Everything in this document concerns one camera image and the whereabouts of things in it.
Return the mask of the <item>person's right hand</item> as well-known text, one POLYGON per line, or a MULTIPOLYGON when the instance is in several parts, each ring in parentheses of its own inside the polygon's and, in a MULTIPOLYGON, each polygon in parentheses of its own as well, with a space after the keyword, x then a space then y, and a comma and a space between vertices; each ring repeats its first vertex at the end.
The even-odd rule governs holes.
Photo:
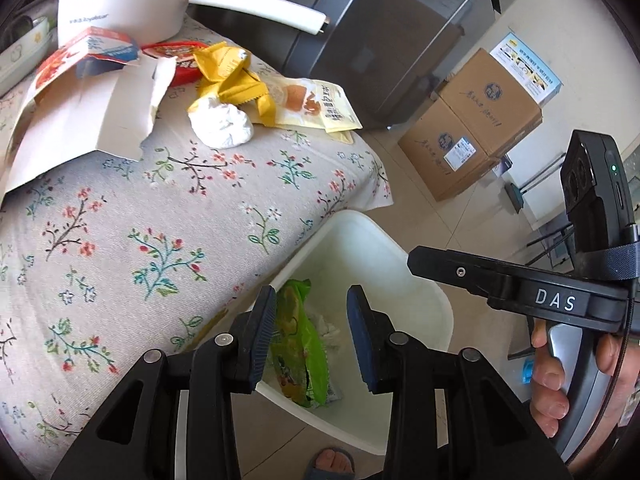
MULTIPOLYGON (((570 401, 561 391, 565 373, 561 362, 549 354, 544 320, 535 321, 530 342, 536 349, 532 398, 529 404, 530 414, 544 434, 548 438, 552 438, 559 430, 559 422, 570 411, 570 401)), ((602 373, 608 376, 614 374, 621 348, 622 340, 620 338, 612 335, 602 337, 597 350, 597 363, 602 373)), ((639 346, 638 344, 628 344, 623 366, 620 369, 608 407, 591 439, 568 466, 571 472, 582 471, 594 461, 600 448, 620 422, 626 405, 636 388, 638 375, 639 346)))

